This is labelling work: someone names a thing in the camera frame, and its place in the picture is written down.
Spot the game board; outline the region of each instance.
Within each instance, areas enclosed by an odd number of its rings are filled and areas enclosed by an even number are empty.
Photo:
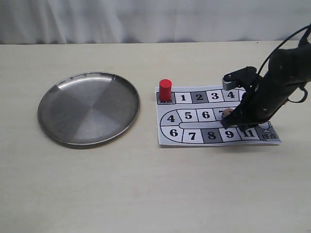
[[[156,87],[159,144],[224,146],[280,143],[270,122],[245,132],[237,127],[227,130],[222,127],[222,111],[238,106],[244,92],[238,88],[225,91],[222,86],[172,87],[171,100],[162,102]]]

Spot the table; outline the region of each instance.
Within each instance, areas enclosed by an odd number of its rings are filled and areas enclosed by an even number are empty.
[[[0,232],[310,233],[310,98],[274,116],[277,147],[162,149],[157,141],[160,79],[220,85],[226,73],[260,67],[278,44],[1,45]],[[128,79],[141,111],[117,140],[67,149],[44,135],[37,107],[52,85],[87,71]]]

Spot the white wall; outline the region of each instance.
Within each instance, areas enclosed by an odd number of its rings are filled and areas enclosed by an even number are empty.
[[[0,0],[4,44],[281,40],[310,22],[311,0]]]

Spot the metal plate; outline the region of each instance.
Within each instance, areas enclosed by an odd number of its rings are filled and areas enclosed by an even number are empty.
[[[95,145],[124,131],[138,115],[137,90],[126,79],[110,73],[74,75],[54,85],[38,108],[41,128],[67,145]]]

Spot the cable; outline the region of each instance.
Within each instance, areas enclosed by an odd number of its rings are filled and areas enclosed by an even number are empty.
[[[309,35],[311,34],[311,27],[309,27],[306,32],[303,34],[303,36],[301,37],[300,41],[299,41],[299,44],[298,44],[298,47],[302,47],[302,46],[305,46],[305,45],[308,45],[309,42],[308,42],[308,37]]]
[[[277,46],[277,47],[270,53],[270,55],[266,58],[266,60],[262,63],[262,65],[261,65],[261,67],[260,67],[260,69],[259,69],[259,71],[258,71],[258,76],[260,75],[260,72],[262,71],[264,65],[265,65],[265,64],[267,63],[267,61],[270,59],[272,53],[274,53],[276,50],[278,50],[279,48],[281,48],[281,47],[282,47],[288,40],[290,40],[292,37],[294,37],[295,35],[301,33],[302,31],[304,31],[304,30],[306,30],[306,29],[311,30],[311,24],[308,25],[308,26],[306,26],[306,27],[303,27],[303,28],[299,29],[297,32],[291,34],[291,35],[290,35],[289,37],[287,37],[281,44],[279,44],[279,46]]]

